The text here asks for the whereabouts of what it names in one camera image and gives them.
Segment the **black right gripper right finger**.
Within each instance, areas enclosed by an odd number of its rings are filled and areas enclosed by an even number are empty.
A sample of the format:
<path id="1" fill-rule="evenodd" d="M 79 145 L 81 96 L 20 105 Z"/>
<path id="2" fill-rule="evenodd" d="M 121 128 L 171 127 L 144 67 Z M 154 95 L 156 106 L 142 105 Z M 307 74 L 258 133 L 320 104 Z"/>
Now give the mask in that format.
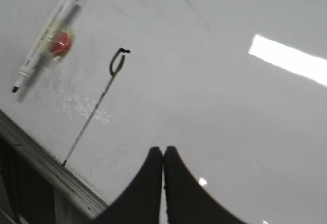
<path id="1" fill-rule="evenodd" d="M 163 169 L 168 223 L 244 223 L 199 185 L 176 147 L 167 147 Z"/>

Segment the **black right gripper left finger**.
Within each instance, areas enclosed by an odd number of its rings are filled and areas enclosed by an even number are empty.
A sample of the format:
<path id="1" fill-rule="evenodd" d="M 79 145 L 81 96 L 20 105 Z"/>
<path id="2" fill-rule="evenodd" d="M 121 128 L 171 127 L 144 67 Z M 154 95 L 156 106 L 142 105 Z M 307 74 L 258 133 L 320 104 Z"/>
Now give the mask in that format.
<path id="1" fill-rule="evenodd" d="M 92 223 L 159 223 L 161 188 L 162 152 L 152 147 L 127 188 Z"/>

